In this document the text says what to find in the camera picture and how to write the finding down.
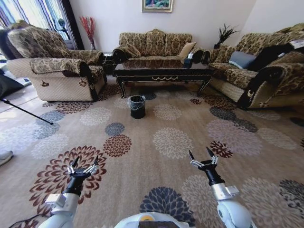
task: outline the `gray pillow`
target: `gray pillow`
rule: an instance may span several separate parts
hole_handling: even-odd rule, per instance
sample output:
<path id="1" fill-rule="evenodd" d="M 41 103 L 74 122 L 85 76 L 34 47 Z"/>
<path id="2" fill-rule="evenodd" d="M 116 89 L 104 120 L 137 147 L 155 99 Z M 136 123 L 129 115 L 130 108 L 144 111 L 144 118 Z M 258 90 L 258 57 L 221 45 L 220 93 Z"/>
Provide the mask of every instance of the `gray pillow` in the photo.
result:
<path id="1" fill-rule="evenodd" d="M 249 64 L 255 60 L 256 57 L 251 54 L 247 54 L 241 51 L 235 51 L 232 53 L 229 63 L 240 68 L 240 69 L 247 69 Z"/>

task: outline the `floor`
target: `floor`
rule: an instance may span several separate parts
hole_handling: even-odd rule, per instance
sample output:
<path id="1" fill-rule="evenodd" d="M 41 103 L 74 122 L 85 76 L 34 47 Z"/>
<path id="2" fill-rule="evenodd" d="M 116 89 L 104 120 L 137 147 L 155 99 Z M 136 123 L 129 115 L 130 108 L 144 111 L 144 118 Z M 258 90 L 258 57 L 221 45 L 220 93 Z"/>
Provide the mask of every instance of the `floor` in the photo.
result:
<path id="1" fill-rule="evenodd" d="M 99 156 L 78 201 L 76 228 L 113 228 L 146 211 L 168 213 L 191 227 L 223 227 L 205 174 L 190 165 L 188 151 L 219 156 L 218 173 L 236 185 L 237 198 L 259 228 L 304 227 L 304 127 L 293 109 L 237 109 L 198 84 L 129 85 L 146 97 L 146 116 L 133 119 L 112 77 L 100 101 L 45 103 L 35 91 L 11 102 L 53 121 L 53 126 L 0 104 L 0 150 L 15 156 L 0 167 L 1 227 L 37 213 L 43 200 L 69 183 L 66 166 L 77 156 L 85 167 Z M 18 224 L 35 228 L 35 218 Z"/>

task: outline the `tissue box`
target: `tissue box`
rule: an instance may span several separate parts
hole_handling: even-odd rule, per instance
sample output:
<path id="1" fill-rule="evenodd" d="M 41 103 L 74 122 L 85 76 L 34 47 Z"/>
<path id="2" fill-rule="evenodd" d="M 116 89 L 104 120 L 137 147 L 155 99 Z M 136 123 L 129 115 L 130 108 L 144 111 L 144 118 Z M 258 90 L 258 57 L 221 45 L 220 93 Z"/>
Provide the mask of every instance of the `tissue box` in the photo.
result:
<path id="1" fill-rule="evenodd" d="M 192 58 L 185 58 L 184 60 L 184 68 L 191 68 L 192 67 L 192 63 L 193 63 L 193 59 Z"/>

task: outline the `picture frame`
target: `picture frame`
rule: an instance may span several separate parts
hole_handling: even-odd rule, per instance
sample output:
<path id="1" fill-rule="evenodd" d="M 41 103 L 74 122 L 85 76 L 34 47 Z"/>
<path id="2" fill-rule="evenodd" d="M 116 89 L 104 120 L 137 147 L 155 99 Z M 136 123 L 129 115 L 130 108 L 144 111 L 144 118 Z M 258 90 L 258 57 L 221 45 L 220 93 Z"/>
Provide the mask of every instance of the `picture frame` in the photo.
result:
<path id="1" fill-rule="evenodd" d="M 142 0 L 142 12 L 172 13 L 173 0 Z"/>

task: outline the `trash can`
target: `trash can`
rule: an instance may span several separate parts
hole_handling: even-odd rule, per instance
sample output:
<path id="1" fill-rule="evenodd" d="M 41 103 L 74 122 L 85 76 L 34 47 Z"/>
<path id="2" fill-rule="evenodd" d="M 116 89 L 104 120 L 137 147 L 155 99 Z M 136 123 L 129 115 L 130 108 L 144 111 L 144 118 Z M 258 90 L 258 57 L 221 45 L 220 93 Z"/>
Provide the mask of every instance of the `trash can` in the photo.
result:
<path id="1" fill-rule="evenodd" d="M 141 119 L 145 116 L 144 103 L 146 98 L 144 96 L 130 96 L 128 104 L 131 109 L 131 116 L 135 119 Z"/>

